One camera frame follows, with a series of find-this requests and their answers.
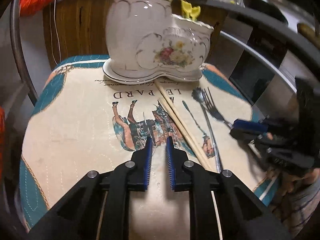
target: ceramic container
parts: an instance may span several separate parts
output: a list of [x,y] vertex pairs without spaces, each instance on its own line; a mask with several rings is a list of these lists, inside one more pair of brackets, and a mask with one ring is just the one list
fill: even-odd
[[172,0],[114,0],[106,41],[110,68],[125,78],[201,77],[213,27],[171,11]]

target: scalloped rim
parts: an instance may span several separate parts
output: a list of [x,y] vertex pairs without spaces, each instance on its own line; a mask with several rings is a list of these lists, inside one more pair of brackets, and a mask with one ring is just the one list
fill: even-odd
[[209,25],[209,24],[206,24],[206,23],[203,23],[203,22],[195,22],[195,21],[192,21],[192,20],[190,20],[190,19],[186,19],[186,18],[183,18],[183,17],[181,17],[181,16],[179,16],[179,15],[176,15],[176,14],[172,14],[173,15],[173,17],[176,17],[176,18],[178,18],[179,20],[183,20],[183,21],[188,21],[188,22],[191,22],[191,23],[193,23],[193,24],[197,24],[197,25],[199,25],[199,26],[204,26],[204,27],[206,27],[207,29],[209,29],[209,30],[214,30],[214,28],[211,26],[211,25]]

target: metal pole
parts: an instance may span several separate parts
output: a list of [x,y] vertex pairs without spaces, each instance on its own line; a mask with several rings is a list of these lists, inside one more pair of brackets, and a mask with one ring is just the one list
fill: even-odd
[[10,38],[11,47],[18,69],[18,73],[22,82],[25,82],[30,89],[28,93],[29,98],[33,105],[36,104],[38,100],[38,94],[35,87],[33,86],[32,80],[29,75],[29,71],[24,60],[21,38],[20,38],[20,0],[13,0],[10,7]]
[[256,52],[253,48],[249,47],[247,44],[243,43],[242,41],[238,40],[237,38],[231,36],[228,33],[225,33],[224,31],[220,31],[220,35],[225,37],[226,39],[232,41],[233,43],[238,44],[240,47],[242,47],[245,51],[249,52],[252,56],[257,58],[260,62],[262,62],[268,69],[270,69],[274,74],[278,75],[284,83],[289,87],[289,89],[296,94],[297,89],[295,86],[281,73],[280,70],[278,70],[270,61],[268,61],[265,57],[263,57],[261,54]]

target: table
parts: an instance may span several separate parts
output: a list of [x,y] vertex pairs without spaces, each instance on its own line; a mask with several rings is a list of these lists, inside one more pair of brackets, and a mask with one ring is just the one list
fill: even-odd
[[[20,164],[20,194],[31,228],[88,171],[106,172],[130,160],[151,135],[155,145],[148,191],[130,195],[130,239],[187,239],[188,193],[169,189],[165,139],[197,161],[175,124],[157,99],[153,82],[128,86],[109,80],[102,71],[108,55],[76,56],[62,61],[49,76],[28,123]],[[193,88],[210,87],[226,120],[257,121],[257,114],[235,87],[212,65],[203,67],[199,82],[181,83],[161,78],[188,128],[215,160],[210,133]],[[187,111],[183,101],[192,113]],[[268,205],[278,187],[271,184],[254,158],[229,135],[229,129],[209,117],[221,161]]]

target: floral decoration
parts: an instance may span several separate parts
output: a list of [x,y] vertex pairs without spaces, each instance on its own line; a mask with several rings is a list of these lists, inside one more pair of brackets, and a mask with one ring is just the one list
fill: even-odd
[[168,47],[165,47],[163,43],[160,51],[153,51],[156,54],[153,62],[162,63],[163,65],[178,65],[183,68],[192,64],[194,61],[192,52],[190,50],[184,52],[182,50],[184,45],[182,41],[177,41],[175,45],[172,45],[172,41],[169,40]]

